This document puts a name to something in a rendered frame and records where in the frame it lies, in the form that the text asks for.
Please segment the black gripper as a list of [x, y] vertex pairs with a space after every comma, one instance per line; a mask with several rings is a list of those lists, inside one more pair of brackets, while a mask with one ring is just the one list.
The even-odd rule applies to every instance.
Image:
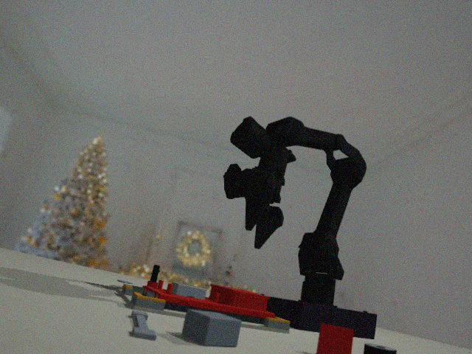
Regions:
[[[285, 171], [278, 164], [263, 162], [240, 172], [239, 188], [246, 199], [246, 230], [256, 225], [254, 247], [261, 249], [270, 236], [283, 225], [284, 216], [277, 206], [280, 191], [285, 185]], [[246, 186], [246, 183], [249, 182]]]

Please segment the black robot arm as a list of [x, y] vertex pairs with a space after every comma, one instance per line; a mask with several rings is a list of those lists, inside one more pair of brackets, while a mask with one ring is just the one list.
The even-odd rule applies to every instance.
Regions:
[[[259, 164], [271, 162], [278, 164], [284, 171], [287, 163], [296, 161], [295, 155], [286, 147], [298, 145], [316, 148], [327, 154], [333, 186], [316, 230], [304, 233], [298, 246], [299, 270], [305, 276], [299, 302], [303, 300], [338, 308], [333, 305], [335, 279], [342, 280], [344, 271], [338, 257], [336, 235], [350, 194], [362, 182], [366, 172], [367, 166], [360, 151], [348, 144], [341, 134], [308, 128], [293, 117], [269, 123], [266, 129], [253, 117], [244, 118], [232, 132], [230, 141], [252, 159], [260, 157]], [[335, 159], [334, 150], [341, 150], [349, 157]], [[238, 182], [240, 172], [238, 164], [231, 164], [223, 175], [228, 199], [244, 197]]]

